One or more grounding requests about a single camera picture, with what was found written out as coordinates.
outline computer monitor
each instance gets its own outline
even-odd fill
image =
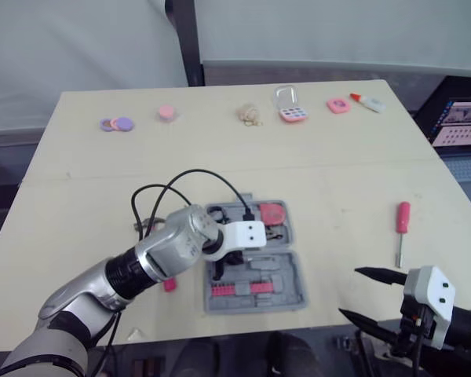
[[[471,155],[471,98],[450,99],[426,135],[440,155]]]

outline gray tool case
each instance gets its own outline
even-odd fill
[[[282,200],[253,201],[251,194],[243,195],[255,216],[261,220],[260,205],[275,203],[283,207],[286,219],[283,224],[265,227],[268,231],[267,245],[263,248],[242,251],[241,264],[223,263],[224,273],[214,280],[215,262],[206,263],[204,304],[207,313],[265,313],[300,309],[307,298],[301,277],[297,255],[288,247],[293,242],[290,213]],[[242,221],[243,204],[213,203],[206,206],[217,222]]]

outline open tool case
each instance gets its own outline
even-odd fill
[[[293,242],[293,229],[286,204],[282,200],[253,201],[251,194],[245,194],[243,198],[255,220],[274,225],[265,226],[265,247],[236,251],[227,254],[221,261],[207,262],[206,311],[213,314],[263,313],[305,307],[306,296],[298,257],[288,248]],[[283,212],[281,214],[285,218],[279,219],[279,214],[272,218],[273,213],[269,210],[272,208]],[[225,224],[242,221],[245,213],[243,204],[238,200],[213,203],[206,209],[216,222]]]

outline screen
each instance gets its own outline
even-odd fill
[[[471,101],[448,101],[433,135],[433,147],[471,145]]]

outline screwdriver handle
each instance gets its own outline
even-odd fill
[[[398,206],[396,231],[398,233],[407,233],[409,221],[410,221],[410,204],[408,202],[401,202],[400,205]]]

